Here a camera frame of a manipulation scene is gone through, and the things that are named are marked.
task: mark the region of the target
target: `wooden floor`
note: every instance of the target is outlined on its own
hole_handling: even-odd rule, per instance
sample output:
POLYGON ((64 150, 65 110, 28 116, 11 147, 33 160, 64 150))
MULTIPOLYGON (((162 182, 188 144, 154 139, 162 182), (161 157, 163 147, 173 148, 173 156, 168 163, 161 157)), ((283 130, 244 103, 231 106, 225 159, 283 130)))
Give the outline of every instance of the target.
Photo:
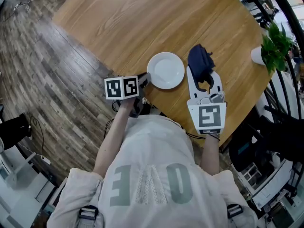
MULTIPOLYGON (((3 22, 20 1, 28 0, 6 2, 0 11, 3 118, 25 113, 39 120, 43 154, 60 180, 72 167, 92 170, 105 124, 114 117, 104 92, 111 72, 51 21, 65 0, 35 0, 27 13, 23 6, 3 22)), ((21 143, 41 154, 39 127, 33 126, 32 141, 21 143)))

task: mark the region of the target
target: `round wooden table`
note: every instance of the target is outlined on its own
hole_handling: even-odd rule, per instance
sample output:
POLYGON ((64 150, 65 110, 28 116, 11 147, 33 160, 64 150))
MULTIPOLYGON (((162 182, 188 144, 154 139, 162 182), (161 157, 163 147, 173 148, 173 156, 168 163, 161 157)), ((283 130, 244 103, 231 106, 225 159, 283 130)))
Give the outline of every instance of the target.
MULTIPOLYGON (((185 67, 194 45, 213 52, 214 70, 228 104, 221 143, 244 120, 270 80, 266 68, 251 60, 251 50, 262 42, 261 29, 239 0, 67 0, 54 22, 117 75, 146 72, 150 58, 163 51, 178 55, 185 67)), ((186 74, 172 90, 150 85, 146 97, 197 134, 187 107, 186 74)), ((195 141, 203 145, 203 140, 195 141)))

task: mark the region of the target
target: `hand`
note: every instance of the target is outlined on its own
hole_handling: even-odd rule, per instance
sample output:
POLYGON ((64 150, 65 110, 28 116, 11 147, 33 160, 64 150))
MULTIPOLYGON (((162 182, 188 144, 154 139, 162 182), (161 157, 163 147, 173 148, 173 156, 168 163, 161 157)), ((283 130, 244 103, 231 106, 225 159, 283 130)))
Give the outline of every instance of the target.
POLYGON ((128 113, 130 113, 133 109, 134 101, 135 97, 122 100, 119 109, 126 110, 128 113))

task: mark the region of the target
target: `potted plant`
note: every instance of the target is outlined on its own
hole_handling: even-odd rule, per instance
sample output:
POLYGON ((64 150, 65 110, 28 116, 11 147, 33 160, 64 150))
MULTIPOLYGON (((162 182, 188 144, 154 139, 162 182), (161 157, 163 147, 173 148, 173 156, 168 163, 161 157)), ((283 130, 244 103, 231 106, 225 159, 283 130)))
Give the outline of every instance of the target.
POLYGON ((285 70, 285 56, 292 44, 289 37, 286 37, 284 27, 280 32, 275 23, 271 23, 267 28, 268 36, 263 35, 263 44, 251 51, 251 58, 255 63, 266 65, 268 73, 278 69, 285 70))

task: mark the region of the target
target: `white pot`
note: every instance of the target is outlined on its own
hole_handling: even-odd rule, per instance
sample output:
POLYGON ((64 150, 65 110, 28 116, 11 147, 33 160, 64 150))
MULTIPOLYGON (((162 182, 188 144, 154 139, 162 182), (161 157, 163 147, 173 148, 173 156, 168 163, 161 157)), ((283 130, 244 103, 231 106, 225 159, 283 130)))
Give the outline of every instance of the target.
POLYGON ((261 49, 262 47, 256 47, 251 51, 251 59, 252 61, 254 61, 255 63, 261 64, 261 65, 265 65, 265 63, 262 60, 262 54, 261 54, 261 49))

